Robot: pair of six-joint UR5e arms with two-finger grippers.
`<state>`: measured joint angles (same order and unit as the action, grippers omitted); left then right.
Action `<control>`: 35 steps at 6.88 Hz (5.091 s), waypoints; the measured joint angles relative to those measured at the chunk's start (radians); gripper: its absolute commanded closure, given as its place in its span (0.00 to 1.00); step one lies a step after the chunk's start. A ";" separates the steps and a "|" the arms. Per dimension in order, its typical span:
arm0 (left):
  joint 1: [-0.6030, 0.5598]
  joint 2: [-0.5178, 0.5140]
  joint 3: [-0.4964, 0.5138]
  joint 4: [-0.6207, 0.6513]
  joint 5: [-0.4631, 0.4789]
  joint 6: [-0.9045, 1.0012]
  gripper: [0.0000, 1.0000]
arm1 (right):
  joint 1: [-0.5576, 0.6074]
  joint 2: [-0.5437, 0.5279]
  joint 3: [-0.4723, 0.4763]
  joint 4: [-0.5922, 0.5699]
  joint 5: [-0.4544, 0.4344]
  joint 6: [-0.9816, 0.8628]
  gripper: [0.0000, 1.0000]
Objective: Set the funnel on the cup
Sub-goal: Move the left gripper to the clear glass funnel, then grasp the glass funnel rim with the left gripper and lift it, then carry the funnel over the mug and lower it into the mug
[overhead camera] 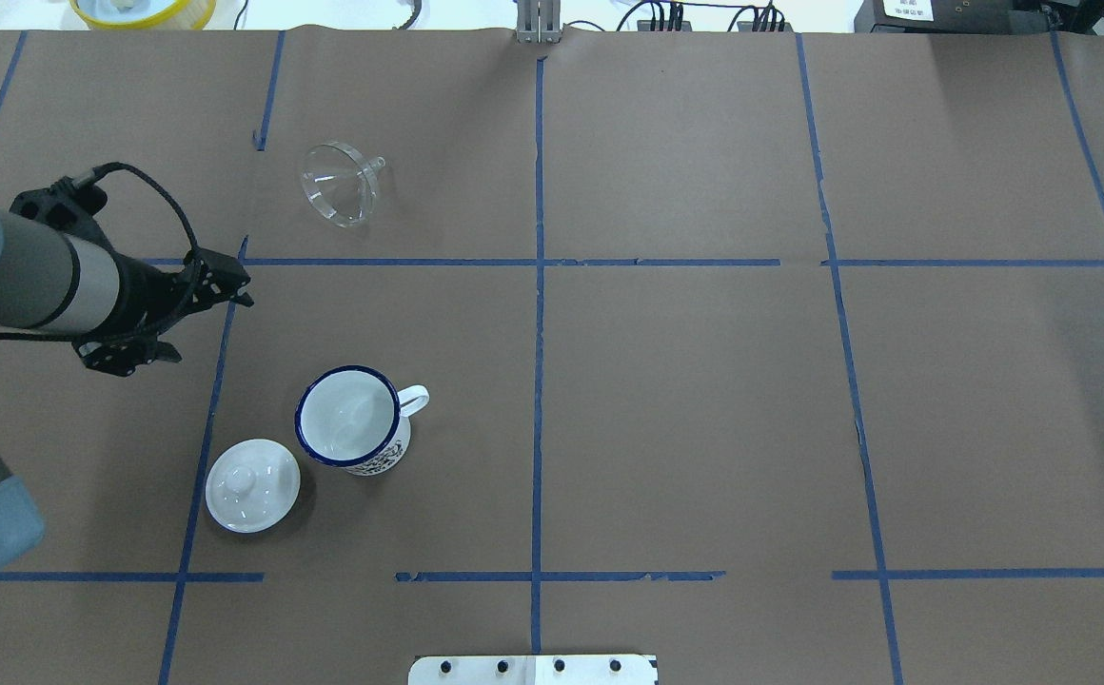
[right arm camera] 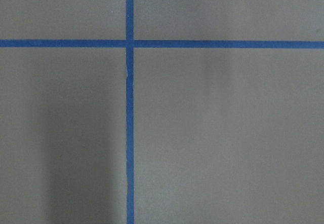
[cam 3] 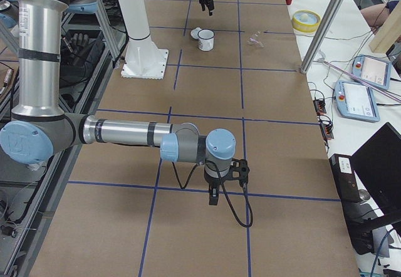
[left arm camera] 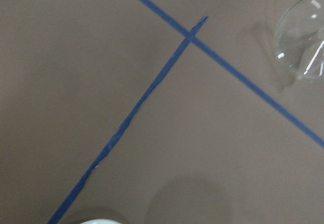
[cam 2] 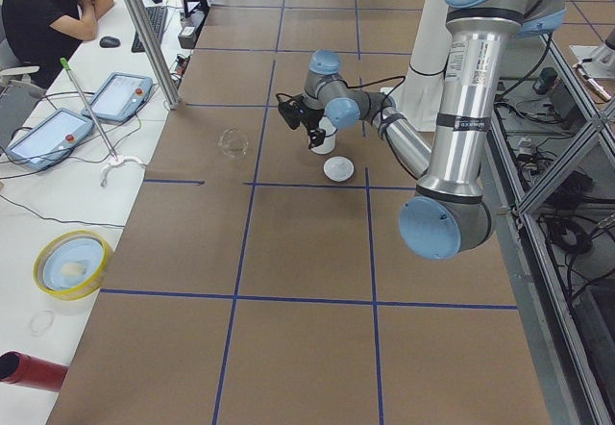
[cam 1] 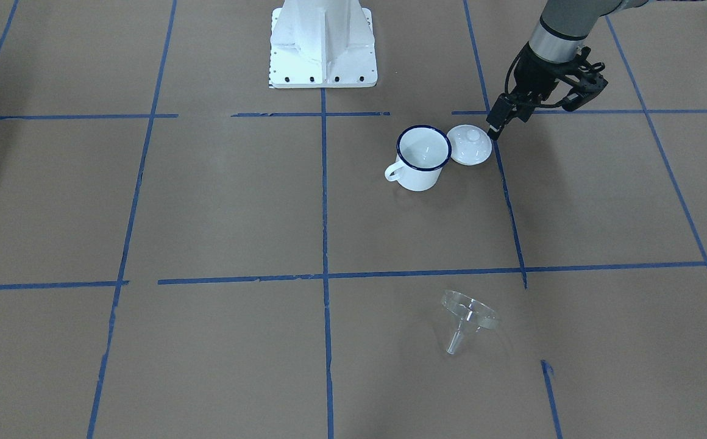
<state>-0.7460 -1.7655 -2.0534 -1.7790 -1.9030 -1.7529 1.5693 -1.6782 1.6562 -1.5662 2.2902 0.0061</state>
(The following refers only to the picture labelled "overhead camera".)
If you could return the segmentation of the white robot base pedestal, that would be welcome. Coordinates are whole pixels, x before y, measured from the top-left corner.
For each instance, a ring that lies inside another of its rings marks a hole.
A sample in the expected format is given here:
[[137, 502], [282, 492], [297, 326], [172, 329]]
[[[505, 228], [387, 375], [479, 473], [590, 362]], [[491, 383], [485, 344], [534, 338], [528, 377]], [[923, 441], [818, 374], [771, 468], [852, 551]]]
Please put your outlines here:
[[429, 656], [408, 684], [658, 684], [655, 656], [638, 654]]

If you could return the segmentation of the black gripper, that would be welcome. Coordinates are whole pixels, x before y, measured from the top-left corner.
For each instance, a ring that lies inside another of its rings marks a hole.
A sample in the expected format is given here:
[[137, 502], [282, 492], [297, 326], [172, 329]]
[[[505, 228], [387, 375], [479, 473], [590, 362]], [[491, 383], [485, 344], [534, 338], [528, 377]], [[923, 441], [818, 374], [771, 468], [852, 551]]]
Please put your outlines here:
[[144, 185], [174, 212], [189, 243], [181, 268], [164, 272], [112, 245], [96, 217], [108, 203], [99, 178], [61, 178], [15, 196], [12, 217], [46, 229], [62, 247], [62, 289], [31, 315], [26, 330], [70, 342], [87, 370], [128, 378], [138, 367], [183, 359], [162, 334], [183, 318], [222, 303], [252, 307], [250, 283], [238, 259], [199, 246], [185, 212], [150, 177]]

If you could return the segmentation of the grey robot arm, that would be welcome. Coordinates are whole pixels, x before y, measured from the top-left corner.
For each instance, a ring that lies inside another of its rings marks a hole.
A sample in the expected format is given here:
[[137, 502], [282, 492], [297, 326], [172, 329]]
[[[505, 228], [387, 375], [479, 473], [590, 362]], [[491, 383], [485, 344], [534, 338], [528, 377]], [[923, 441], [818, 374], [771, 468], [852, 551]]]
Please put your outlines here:
[[[18, 194], [0, 211], [0, 340], [64, 342], [87, 369], [129, 377], [144, 365], [177, 363], [164, 333], [217, 304], [253, 304], [242, 261], [200, 247], [177, 203], [189, 251], [164, 272], [123, 255], [96, 220], [107, 204], [103, 169]], [[0, 569], [42, 540], [46, 521], [0, 457]]]

